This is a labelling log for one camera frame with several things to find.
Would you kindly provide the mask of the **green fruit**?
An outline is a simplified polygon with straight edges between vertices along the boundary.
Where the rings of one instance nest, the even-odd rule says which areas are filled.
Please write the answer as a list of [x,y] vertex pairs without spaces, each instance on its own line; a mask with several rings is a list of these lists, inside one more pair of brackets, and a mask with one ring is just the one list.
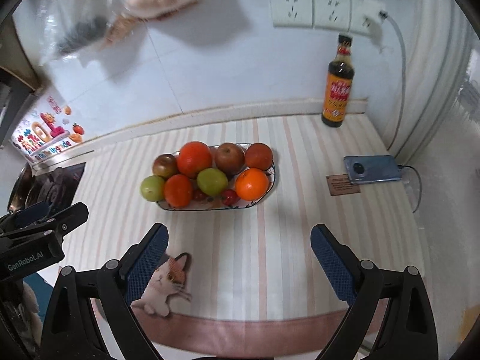
[[164,185],[164,178],[158,175],[150,175],[140,185],[142,197],[153,203],[164,200]]
[[216,168],[206,168],[197,175],[199,189],[209,197],[216,197],[228,189],[227,176]]

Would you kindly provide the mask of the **dark orange tangerine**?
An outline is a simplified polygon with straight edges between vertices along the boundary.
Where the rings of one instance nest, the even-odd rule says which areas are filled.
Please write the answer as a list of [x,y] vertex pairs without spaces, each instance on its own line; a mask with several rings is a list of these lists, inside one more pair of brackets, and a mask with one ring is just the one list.
[[245,164],[247,167],[267,171],[272,166],[272,162],[272,150],[264,143],[254,143],[245,152]]

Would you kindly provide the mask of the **black stove top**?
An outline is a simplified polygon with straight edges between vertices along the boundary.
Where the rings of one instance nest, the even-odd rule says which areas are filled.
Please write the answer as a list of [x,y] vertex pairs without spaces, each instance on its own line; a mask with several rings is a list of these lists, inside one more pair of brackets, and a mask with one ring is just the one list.
[[47,203],[49,213],[56,214],[70,205],[83,176],[85,163],[61,167],[40,175],[32,174],[25,164],[10,193],[8,212],[23,210],[37,203]]

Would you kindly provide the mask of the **small red apple left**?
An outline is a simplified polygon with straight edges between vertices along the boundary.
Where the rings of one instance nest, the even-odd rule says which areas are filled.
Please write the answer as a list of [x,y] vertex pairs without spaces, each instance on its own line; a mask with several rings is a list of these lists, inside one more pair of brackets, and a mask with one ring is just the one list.
[[178,173],[176,157],[172,154],[158,156],[152,164],[152,174],[167,180]]

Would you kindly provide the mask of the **red-orange tangerine top left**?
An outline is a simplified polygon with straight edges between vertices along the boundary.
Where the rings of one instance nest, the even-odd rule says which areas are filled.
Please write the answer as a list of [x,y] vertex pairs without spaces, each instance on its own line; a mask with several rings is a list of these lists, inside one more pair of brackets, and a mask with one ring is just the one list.
[[194,179],[199,172],[212,166],[212,153],[205,143],[191,141],[181,147],[176,163],[181,174]]

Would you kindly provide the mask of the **floral ceramic fruit plate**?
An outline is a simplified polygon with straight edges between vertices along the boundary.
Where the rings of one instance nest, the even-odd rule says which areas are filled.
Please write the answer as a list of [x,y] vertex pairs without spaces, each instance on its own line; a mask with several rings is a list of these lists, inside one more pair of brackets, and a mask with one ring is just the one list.
[[[236,143],[236,146],[238,146],[244,153],[247,152],[250,146],[253,145],[253,143]],[[212,155],[212,166],[214,168],[217,168],[215,160],[214,160],[214,154],[216,153],[217,149],[220,148],[220,145],[210,145],[209,150]],[[202,199],[201,201],[197,200],[192,200],[189,205],[185,207],[173,207],[171,206],[166,200],[162,201],[157,201],[156,204],[159,206],[161,209],[165,211],[185,211],[185,212],[196,212],[196,211],[221,211],[221,210],[241,210],[241,209],[247,209],[250,207],[253,207],[260,202],[262,202],[272,191],[273,187],[275,186],[276,183],[276,166],[275,166],[274,160],[272,160],[271,166],[264,171],[264,174],[266,174],[266,177],[268,178],[268,187],[265,189],[264,193],[259,196],[256,199],[246,201],[244,199],[239,198],[239,200],[232,205],[225,205],[222,202],[222,196],[217,196],[217,197],[206,197],[205,199]],[[239,174],[235,174],[232,176],[227,176],[229,179],[229,189],[235,190],[235,182],[236,179],[239,177],[239,175],[249,169],[249,166],[246,166],[244,164],[243,168],[241,169],[241,172]]]

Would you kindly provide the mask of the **green fruit in plate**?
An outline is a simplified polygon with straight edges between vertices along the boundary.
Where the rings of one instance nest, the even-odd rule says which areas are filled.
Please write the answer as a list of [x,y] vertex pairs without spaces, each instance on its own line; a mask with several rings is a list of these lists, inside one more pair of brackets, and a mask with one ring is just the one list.
[[216,168],[206,168],[197,175],[199,189],[209,197],[216,197],[228,189],[227,176]]

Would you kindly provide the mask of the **brown paper card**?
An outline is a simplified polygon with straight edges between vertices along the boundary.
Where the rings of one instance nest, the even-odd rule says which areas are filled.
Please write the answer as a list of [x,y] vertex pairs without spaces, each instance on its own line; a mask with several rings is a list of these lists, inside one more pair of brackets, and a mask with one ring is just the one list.
[[326,181],[333,197],[360,193],[360,186],[352,184],[347,174],[327,175]]

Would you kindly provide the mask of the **blue smartphone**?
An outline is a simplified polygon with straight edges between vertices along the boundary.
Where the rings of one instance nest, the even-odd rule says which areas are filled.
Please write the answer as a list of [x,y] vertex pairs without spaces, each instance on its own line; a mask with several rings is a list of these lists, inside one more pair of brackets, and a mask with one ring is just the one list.
[[353,185],[401,180],[400,167],[391,155],[345,156],[343,163]]

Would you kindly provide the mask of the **dark red apple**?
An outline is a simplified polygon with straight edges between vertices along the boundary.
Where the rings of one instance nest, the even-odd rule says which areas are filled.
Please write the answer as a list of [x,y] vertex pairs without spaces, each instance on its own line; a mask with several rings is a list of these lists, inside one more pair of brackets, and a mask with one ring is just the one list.
[[214,156],[216,167],[227,175],[238,174],[245,164],[244,151],[236,144],[225,142]]

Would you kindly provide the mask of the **large orange in front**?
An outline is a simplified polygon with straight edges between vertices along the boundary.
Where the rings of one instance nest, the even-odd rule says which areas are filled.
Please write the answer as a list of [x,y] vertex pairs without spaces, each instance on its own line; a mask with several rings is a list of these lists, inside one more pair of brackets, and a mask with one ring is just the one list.
[[235,180],[234,189],[245,201],[254,201],[264,196],[269,188],[269,178],[260,169],[248,168]]

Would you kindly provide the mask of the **soy sauce bottle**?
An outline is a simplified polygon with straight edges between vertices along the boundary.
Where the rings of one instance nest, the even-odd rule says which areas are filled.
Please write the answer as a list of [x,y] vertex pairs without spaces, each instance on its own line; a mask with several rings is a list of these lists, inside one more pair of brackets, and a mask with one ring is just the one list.
[[351,61],[352,38],[339,34],[337,54],[329,63],[321,119],[325,125],[338,128],[347,111],[355,69]]

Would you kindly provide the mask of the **white charger plug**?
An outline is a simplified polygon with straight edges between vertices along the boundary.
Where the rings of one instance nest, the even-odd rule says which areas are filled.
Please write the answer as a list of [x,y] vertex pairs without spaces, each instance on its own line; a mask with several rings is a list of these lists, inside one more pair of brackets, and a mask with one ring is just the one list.
[[366,37],[370,38],[376,47],[379,47],[382,43],[382,25],[385,20],[383,18],[385,12],[386,5],[384,2],[377,0],[364,0],[362,27],[365,30]]

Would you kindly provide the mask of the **colourful wall sticker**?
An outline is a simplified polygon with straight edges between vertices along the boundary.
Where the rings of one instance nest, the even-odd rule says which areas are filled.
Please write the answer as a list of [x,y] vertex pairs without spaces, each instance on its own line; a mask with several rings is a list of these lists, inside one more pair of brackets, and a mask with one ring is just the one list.
[[39,164],[84,141],[86,131],[78,116],[60,95],[47,93],[21,120],[10,144],[28,163]]

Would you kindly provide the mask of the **plastic bag on wall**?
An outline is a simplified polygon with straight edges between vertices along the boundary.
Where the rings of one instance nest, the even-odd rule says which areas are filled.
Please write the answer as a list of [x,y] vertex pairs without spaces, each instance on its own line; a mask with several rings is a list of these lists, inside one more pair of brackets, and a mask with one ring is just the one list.
[[141,23],[201,0],[41,0],[40,63],[90,59],[126,38]]

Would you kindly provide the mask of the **white wall socket panel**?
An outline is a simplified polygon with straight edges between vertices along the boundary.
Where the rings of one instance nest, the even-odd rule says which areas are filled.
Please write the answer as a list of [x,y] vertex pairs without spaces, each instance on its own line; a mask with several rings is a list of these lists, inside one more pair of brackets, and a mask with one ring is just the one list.
[[326,29],[365,36],[364,0],[269,0],[275,27]]

